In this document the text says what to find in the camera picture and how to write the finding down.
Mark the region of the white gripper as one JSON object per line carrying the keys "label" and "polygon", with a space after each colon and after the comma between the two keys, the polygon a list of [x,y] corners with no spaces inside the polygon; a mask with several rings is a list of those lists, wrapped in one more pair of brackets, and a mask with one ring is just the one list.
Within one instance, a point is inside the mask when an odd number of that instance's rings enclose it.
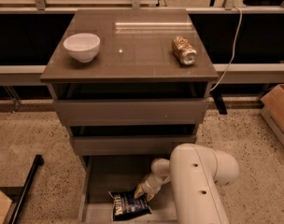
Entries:
{"label": "white gripper", "polygon": [[150,173],[146,175],[140,185],[138,185],[135,189],[134,198],[137,199],[144,194],[147,194],[147,202],[151,201],[154,198],[161,186],[168,183],[170,181],[170,176],[158,176],[154,173]]}

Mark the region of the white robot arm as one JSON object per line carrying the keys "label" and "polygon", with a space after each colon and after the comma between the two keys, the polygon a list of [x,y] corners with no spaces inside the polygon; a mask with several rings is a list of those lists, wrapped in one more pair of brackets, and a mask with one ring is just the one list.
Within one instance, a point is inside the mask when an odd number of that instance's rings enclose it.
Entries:
{"label": "white robot arm", "polygon": [[150,201],[169,183],[178,224],[229,224],[217,186],[231,185],[238,176],[239,165],[231,154],[186,143],[174,148],[168,160],[152,161],[135,197]]}

